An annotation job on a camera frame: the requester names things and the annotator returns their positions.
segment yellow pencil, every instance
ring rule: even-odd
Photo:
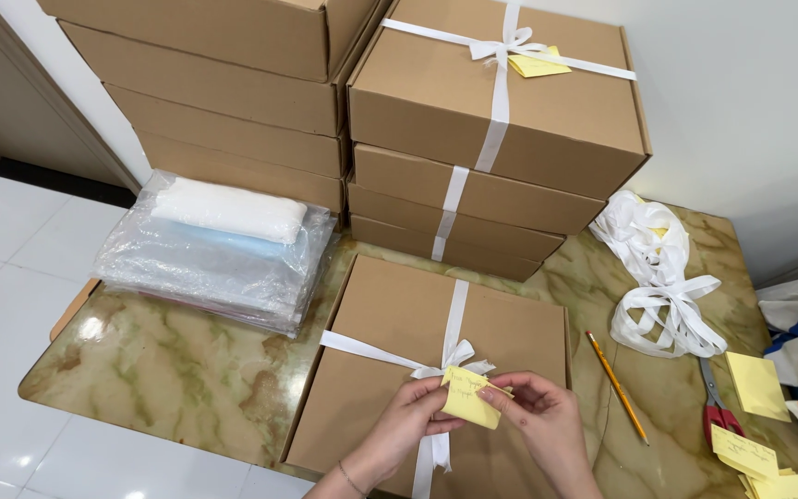
[[[646,431],[642,429],[642,425],[639,425],[639,420],[636,418],[636,413],[633,412],[633,408],[629,405],[629,402],[627,402],[627,396],[623,394],[623,390],[621,390],[621,384],[618,383],[618,378],[616,378],[615,373],[612,372],[612,367],[608,365],[608,360],[605,360],[605,356],[599,349],[599,344],[596,343],[596,338],[593,337],[593,334],[590,331],[587,331],[587,337],[590,338],[590,343],[592,343],[593,348],[596,349],[596,355],[598,355],[599,359],[602,360],[602,367],[605,368],[605,372],[608,374],[608,379],[612,380],[612,385],[615,386],[615,391],[618,392],[618,397],[621,398],[621,403],[623,403],[623,406],[627,409],[629,418],[633,420],[633,425],[636,426],[636,431],[639,432],[639,436],[646,441],[646,445],[651,447],[652,444],[648,443]]]

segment white wall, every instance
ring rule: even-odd
[[[100,80],[85,64],[53,17],[36,0],[0,0],[0,13],[60,85],[76,108],[103,138],[126,168],[143,185],[152,174],[150,164],[131,129]]]
[[[730,218],[757,284],[798,266],[798,2],[522,3],[626,27],[654,149],[629,189]]]

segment green marble surface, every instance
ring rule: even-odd
[[[691,233],[686,276],[723,284],[698,300],[729,350],[760,355],[770,343],[732,224],[671,207]],[[573,389],[588,454],[606,497],[744,497],[737,472],[707,448],[707,393],[697,358],[658,359],[608,334],[615,305],[636,282],[589,231],[571,237],[525,283],[397,253],[345,236],[296,340],[194,309],[96,290],[20,384],[28,401],[167,438],[242,461],[278,463],[319,335],[356,253],[470,280],[568,308]],[[591,330],[645,427],[641,442],[582,334]],[[719,390],[748,437],[798,472],[798,427],[744,413],[724,357],[711,360]]]

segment stack of boxes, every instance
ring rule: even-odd
[[[506,9],[395,0],[387,17],[489,41],[502,39]],[[517,26],[564,57],[632,70],[622,28],[527,8]],[[465,45],[378,29],[348,82],[356,239],[526,280],[651,156],[635,81],[511,68],[509,124],[482,168],[496,71]]]
[[[346,84],[387,0],[40,0],[150,165],[345,207]]]

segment pile of white ribbon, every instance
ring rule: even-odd
[[[665,229],[659,234],[653,229]],[[688,233],[676,215],[659,202],[643,202],[630,191],[619,191],[590,224],[597,239],[621,259],[639,283],[618,303],[612,319],[615,341],[654,357],[673,358],[686,353],[711,357],[725,352],[725,340],[701,319],[694,300],[719,287],[712,275],[685,279],[688,263]],[[668,306],[666,320],[658,312]],[[644,312],[638,323],[629,316],[632,308]],[[655,324],[663,331],[656,342],[647,335]]]
[[[455,280],[454,294],[451,296],[451,307],[449,308],[449,320],[445,325],[445,338],[442,342],[441,368],[427,367],[420,362],[393,355],[393,353],[385,352],[375,346],[328,330],[322,333],[319,345],[414,369],[411,376],[417,379],[442,376],[445,374],[446,368],[460,366],[461,362],[473,357],[475,354],[469,341],[458,342],[461,321],[464,319],[466,293],[469,288],[470,283],[466,280]],[[487,360],[470,362],[464,366],[464,369],[478,375],[484,375],[494,368],[495,366]],[[431,435],[420,440],[420,445],[417,448],[417,465],[414,471],[414,487],[411,490],[411,499],[429,498],[430,485],[433,482],[433,470],[437,465],[445,468],[445,472],[451,471],[448,433]]]
[[[487,63],[497,63],[495,88],[491,97],[491,122],[489,123],[489,130],[485,134],[485,142],[482,144],[479,159],[473,167],[474,170],[485,173],[491,171],[491,167],[494,165],[495,158],[497,157],[497,152],[504,142],[507,126],[510,124],[510,93],[507,90],[507,57],[509,52],[525,55],[541,61],[555,62],[568,67],[576,67],[592,73],[607,74],[627,80],[636,80],[636,73],[632,71],[605,66],[595,62],[552,55],[547,45],[543,43],[526,43],[526,41],[531,38],[533,32],[531,28],[516,28],[519,23],[519,8],[520,6],[506,6],[506,10],[504,11],[503,42],[482,41],[476,40],[475,38],[461,37],[460,35],[446,33],[438,29],[424,28],[391,18],[385,18],[381,22],[384,28],[405,31],[406,33],[442,40],[444,42],[466,45],[470,48],[470,54],[474,61],[494,56],[486,61]],[[454,220],[458,212],[458,203],[464,191],[464,184],[466,183],[466,177],[469,172],[469,168],[455,166],[451,173],[449,188],[445,194],[445,202],[442,205],[442,219],[439,224],[439,231],[433,241],[433,252],[431,257],[437,262],[442,261],[442,254],[445,251],[445,242],[449,237],[451,227],[454,225]]]

